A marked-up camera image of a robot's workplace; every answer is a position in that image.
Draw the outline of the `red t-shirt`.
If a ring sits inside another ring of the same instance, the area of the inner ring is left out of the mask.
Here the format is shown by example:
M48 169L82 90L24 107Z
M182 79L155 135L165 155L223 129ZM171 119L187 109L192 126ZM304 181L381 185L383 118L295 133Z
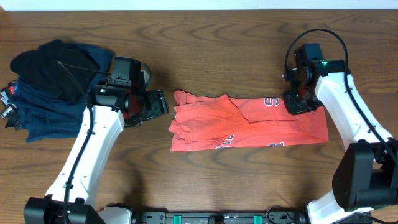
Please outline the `red t-shirt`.
M325 111L290 115L280 98L218 98L177 90L169 131L171 151L267 147L328 142Z

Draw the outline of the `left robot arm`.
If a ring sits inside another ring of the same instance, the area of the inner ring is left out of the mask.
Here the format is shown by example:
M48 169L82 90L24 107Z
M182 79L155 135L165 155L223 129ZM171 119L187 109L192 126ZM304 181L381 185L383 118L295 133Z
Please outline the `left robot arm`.
M151 80L146 64L114 58L106 83L84 93L83 121L68 159L45 196L28 199L26 223L139 223L137 212L123 204L99 212L95 205L109 153L123 129L169 112L164 92L148 89Z

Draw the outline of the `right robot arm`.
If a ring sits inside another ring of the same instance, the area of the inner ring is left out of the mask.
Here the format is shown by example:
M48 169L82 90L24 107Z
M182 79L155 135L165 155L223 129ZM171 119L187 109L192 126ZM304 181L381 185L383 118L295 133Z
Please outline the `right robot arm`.
M344 60L325 60L319 44L303 44L294 57L285 107L291 115L325 107L345 147L332 190L308 203L307 222L369 223L371 210L397 205L397 139L370 112Z

